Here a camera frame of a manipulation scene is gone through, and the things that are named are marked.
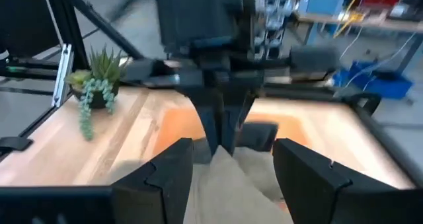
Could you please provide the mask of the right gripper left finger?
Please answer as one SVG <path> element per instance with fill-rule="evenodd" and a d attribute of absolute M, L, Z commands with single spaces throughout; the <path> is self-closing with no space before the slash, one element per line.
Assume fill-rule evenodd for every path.
<path fill-rule="evenodd" d="M 114 224 L 182 224 L 193 173 L 193 140 L 181 138 L 112 185 Z"/>

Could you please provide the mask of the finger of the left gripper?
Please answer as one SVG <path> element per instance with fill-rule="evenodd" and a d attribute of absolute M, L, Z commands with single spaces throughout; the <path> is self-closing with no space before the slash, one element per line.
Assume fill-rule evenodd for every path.
<path fill-rule="evenodd" d="M 213 100 L 208 103 L 203 102 L 196 104 L 195 108 L 206 133 L 210 152 L 214 155 L 217 148 L 223 143 L 223 101 Z"/>
<path fill-rule="evenodd" d="M 254 97 L 225 96 L 223 101 L 223 147 L 228 153 L 233 153 L 237 143 L 237 132 L 249 113 Z"/>

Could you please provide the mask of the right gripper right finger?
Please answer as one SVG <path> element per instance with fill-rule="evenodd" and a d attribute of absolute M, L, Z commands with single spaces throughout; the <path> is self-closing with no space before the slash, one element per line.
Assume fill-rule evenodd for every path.
<path fill-rule="evenodd" d="M 423 224 L 423 189 L 394 188 L 290 139 L 272 154 L 294 224 Z"/>

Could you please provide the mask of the beige baseball cap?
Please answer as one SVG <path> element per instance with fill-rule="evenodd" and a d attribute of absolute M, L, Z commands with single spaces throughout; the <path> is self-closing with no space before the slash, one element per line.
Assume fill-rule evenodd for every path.
<path fill-rule="evenodd" d="M 183 224 L 293 224 L 269 152 L 218 147 L 209 163 L 196 163 Z"/>

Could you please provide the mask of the orange plastic bin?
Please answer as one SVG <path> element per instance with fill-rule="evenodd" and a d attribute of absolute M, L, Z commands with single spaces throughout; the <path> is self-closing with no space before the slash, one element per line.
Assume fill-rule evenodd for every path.
<path fill-rule="evenodd" d="M 277 138 L 289 138 L 308 148 L 311 136 L 306 131 L 304 109 L 287 100 L 258 99 L 254 102 L 248 122 L 274 122 L 279 125 Z M 197 112 L 191 106 L 169 108 L 163 114 L 155 143 L 149 146 L 151 155 L 158 155 L 180 137 L 199 139 L 205 132 Z"/>

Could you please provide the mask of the blue grey equipment box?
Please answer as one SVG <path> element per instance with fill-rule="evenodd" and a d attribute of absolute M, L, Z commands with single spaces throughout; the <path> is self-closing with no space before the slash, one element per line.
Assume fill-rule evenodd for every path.
<path fill-rule="evenodd" d="M 338 16 L 343 10 L 344 0 L 299 0 L 297 12 L 300 15 L 314 14 Z"/>

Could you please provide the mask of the potted green succulent plant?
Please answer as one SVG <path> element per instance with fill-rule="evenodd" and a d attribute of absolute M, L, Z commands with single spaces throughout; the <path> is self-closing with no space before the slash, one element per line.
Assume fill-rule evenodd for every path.
<path fill-rule="evenodd" d="M 92 111 L 105 109 L 114 113 L 114 105 L 118 94 L 120 77 L 124 66 L 120 65 L 121 53 L 91 51 L 89 68 L 70 73 L 65 82 L 70 86 L 72 94 L 78 100 L 79 129 L 83 137 L 90 141 L 94 137 Z"/>

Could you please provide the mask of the blue storage crate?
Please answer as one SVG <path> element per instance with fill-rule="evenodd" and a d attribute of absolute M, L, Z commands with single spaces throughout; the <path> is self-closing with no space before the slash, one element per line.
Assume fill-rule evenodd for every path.
<path fill-rule="evenodd" d="M 366 69 L 375 65 L 370 61 L 353 61 L 349 70 L 341 69 L 340 72 L 333 76 L 334 84 L 338 87 L 347 85 L 362 69 Z M 364 92 L 375 93 L 382 98 L 400 100 L 403 99 L 413 82 L 401 73 L 385 69 L 374 69 L 373 71 L 364 72 L 352 80 L 350 85 Z"/>

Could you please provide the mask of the silver aluminium bar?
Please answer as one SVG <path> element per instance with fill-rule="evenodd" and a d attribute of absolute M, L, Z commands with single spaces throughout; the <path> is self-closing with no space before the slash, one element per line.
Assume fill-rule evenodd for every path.
<path fill-rule="evenodd" d="M 67 96 L 67 85 L 65 78 L 73 66 L 74 52 L 71 44 L 64 44 L 61 50 L 61 57 L 58 65 L 58 73 L 52 97 L 52 106 L 59 108 Z"/>

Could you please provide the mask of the black table clamp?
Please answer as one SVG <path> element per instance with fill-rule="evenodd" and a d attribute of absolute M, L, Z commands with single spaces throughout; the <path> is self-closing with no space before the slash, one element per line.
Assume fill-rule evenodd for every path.
<path fill-rule="evenodd" d="M 24 137 L 2 137 L 0 138 L 0 153 L 24 151 L 32 144 L 33 140 Z"/>

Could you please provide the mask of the wooden workbench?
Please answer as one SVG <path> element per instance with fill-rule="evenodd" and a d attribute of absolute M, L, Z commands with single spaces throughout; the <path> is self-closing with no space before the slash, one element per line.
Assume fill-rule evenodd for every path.
<path fill-rule="evenodd" d="M 345 20 L 340 20 L 338 17 L 328 17 L 326 15 L 300 14 L 297 11 L 293 13 L 298 21 L 308 22 L 309 28 L 304 44 L 312 44 L 318 32 L 318 24 L 345 24 Z M 372 19 L 364 19 L 360 22 L 352 22 L 352 26 L 362 26 L 364 28 L 376 28 L 380 30 L 392 30 L 398 32 L 416 33 L 415 41 L 411 44 L 410 49 L 401 61 L 397 71 L 409 71 L 412 67 L 416 67 L 420 62 L 423 62 L 423 21 L 411 22 L 402 20 L 386 19 L 386 13 Z"/>

